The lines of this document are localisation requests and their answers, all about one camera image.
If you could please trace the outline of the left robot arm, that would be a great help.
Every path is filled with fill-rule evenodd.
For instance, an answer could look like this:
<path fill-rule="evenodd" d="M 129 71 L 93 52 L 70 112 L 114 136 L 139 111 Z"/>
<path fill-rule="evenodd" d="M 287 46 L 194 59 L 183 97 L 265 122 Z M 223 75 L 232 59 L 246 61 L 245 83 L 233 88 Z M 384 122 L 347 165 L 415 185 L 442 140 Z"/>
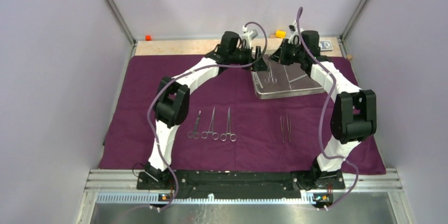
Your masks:
<path fill-rule="evenodd" d="M 257 69 L 266 51 L 260 46 L 253 48 L 257 35 L 257 31 L 247 28 L 243 28 L 242 35 L 226 31 L 220 43 L 196 65 L 177 76 L 162 78 L 149 107 L 155 115 L 155 122 L 149 123 L 154 145 L 142 174 L 157 189 L 166 187 L 170 178 L 175 177 L 171 168 L 172 148 L 177 131 L 189 113 L 190 95 L 228 68 Z"/>

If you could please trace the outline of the metal mesh instrument tray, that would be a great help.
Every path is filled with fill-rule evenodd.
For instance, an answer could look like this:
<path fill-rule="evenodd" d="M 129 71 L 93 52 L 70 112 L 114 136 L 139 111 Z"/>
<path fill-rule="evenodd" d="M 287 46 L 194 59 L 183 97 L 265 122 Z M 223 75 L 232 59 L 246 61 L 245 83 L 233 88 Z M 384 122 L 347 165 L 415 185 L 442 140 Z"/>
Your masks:
<path fill-rule="evenodd" d="M 273 50 L 267 50 L 265 56 L 263 57 L 264 61 L 268 65 L 268 71 L 262 72 L 253 72 L 252 80 L 255 90 L 255 95 L 259 99 L 278 99 L 278 98 L 287 98 L 287 97 L 296 97 L 296 96 L 307 96 L 314 94 L 321 94 L 324 92 L 321 85 L 319 85 L 316 81 L 312 80 L 309 76 L 298 81 L 292 82 L 292 90 L 289 89 L 288 83 L 285 77 L 285 71 L 283 69 L 283 65 L 278 64 L 277 62 L 271 61 L 269 56 L 274 53 Z M 292 80 L 301 75 L 306 74 L 300 67 L 299 63 L 294 63 L 292 65 L 286 66 L 289 79 Z M 269 70 L 272 70 L 273 76 L 277 79 L 276 84 L 267 84 L 264 82 Z M 255 73 L 258 74 L 262 84 L 263 89 L 259 88 L 255 80 Z"/>

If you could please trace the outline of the steel curved tweezers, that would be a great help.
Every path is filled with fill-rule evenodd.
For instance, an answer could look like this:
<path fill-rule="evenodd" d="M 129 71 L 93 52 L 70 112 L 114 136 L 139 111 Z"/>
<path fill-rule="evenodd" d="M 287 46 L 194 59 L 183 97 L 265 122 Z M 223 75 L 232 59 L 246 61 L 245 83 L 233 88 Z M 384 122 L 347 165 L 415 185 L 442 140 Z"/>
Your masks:
<path fill-rule="evenodd" d="M 282 133 L 282 142 L 285 142 L 285 122 L 284 122 L 284 117 L 281 116 L 280 117 L 280 122 L 281 122 L 281 133 Z"/>

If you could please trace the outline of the steel needle holder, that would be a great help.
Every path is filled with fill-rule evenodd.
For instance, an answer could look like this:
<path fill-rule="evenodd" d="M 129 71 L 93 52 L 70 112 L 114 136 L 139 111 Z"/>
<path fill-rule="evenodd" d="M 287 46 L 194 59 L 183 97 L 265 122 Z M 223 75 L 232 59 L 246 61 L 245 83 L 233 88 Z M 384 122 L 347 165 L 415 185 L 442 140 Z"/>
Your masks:
<path fill-rule="evenodd" d="M 291 121 L 291 116 L 289 114 L 286 115 L 286 125 L 287 125 L 288 142 L 291 142 L 292 121 Z"/>

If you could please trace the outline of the blue playing card deck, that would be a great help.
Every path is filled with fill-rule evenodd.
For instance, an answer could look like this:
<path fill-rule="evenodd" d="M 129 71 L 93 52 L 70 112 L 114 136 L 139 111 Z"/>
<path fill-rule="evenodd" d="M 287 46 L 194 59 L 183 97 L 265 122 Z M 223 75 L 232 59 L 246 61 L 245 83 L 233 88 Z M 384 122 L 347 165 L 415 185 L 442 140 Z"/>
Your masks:
<path fill-rule="evenodd" d="M 333 45 L 330 40 L 321 40 L 319 42 L 319 47 L 320 47 L 321 51 L 332 51 L 333 50 Z"/>

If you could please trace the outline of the small steel hemostat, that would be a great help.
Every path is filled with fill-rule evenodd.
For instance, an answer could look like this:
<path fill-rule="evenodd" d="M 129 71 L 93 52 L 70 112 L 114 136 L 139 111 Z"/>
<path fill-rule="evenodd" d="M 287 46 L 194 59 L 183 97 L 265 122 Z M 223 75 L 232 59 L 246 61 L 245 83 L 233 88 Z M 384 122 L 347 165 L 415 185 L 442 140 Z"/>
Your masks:
<path fill-rule="evenodd" d="M 264 82 L 267 84 L 276 84 L 277 83 L 277 79 L 273 76 L 273 72 L 272 70 L 269 70 L 266 78 L 264 79 Z"/>

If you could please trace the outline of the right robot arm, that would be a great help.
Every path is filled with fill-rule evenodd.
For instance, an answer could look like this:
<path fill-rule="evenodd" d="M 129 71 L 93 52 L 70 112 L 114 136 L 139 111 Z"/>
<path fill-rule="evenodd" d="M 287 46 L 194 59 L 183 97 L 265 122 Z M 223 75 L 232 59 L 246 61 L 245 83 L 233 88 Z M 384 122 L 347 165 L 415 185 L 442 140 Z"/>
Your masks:
<path fill-rule="evenodd" d="M 284 66 L 298 63 L 306 75 L 327 92 L 326 102 L 333 101 L 330 119 L 331 138 L 313 161 L 310 182 L 324 188 L 350 153 L 376 132 L 376 94 L 363 90 L 347 79 L 327 56 L 321 54 L 317 31 L 296 32 L 284 39 L 270 59 Z"/>

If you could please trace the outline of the purple cloth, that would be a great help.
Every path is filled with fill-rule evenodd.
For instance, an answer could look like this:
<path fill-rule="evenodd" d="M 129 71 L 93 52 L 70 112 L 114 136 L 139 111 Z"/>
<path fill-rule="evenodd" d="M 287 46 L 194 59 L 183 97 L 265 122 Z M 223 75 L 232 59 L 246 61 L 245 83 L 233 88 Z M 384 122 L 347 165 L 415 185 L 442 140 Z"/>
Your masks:
<path fill-rule="evenodd" d="M 182 74 L 200 59 L 200 55 L 155 55 L 130 60 L 106 134 L 101 169 L 129 170 L 148 161 L 154 145 L 149 126 L 154 114 L 148 109 L 161 79 Z M 329 103 L 324 123 L 320 124 L 325 99 L 326 93 L 260 100 L 249 71 L 227 69 L 191 94 L 188 117 L 176 134 L 171 167 L 254 172 L 308 170 L 320 153 L 319 142 L 326 143 L 331 137 L 333 103 Z M 214 130 L 219 138 L 202 139 L 201 133 L 208 130 L 214 107 Z M 226 131 L 229 107 L 231 131 L 237 140 L 222 142 L 220 135 Z M 199 138 L 188 138 L 199 111 Z M 291 142 L 287 138 L 287 114 L 292 121 Z M 281 116 L 285 122 L 284 143 Z"/>

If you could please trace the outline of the steel forceps clamp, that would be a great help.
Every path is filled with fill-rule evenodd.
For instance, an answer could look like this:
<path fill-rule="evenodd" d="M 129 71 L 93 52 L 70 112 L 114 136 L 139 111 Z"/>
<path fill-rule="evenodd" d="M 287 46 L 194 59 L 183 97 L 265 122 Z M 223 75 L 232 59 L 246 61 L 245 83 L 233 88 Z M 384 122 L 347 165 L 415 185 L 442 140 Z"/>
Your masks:
<path fill-rule="evenodd" d="M 219 134 L 217 132 L 215 132 L 214 130 L 214 118 L 215 118 L 215 112 L 216 112 L 216 108 L 213 108 L 212 111 L 212 115 L 210 118 L 210 124 L 209 124 L 209 128 L 207 131 L 203 131 L 201 133 L 201 138 L 202 139 L 207 139 L 208 137 L 210 137 L 212 140 L 217 140 L 219 138 Z"/>

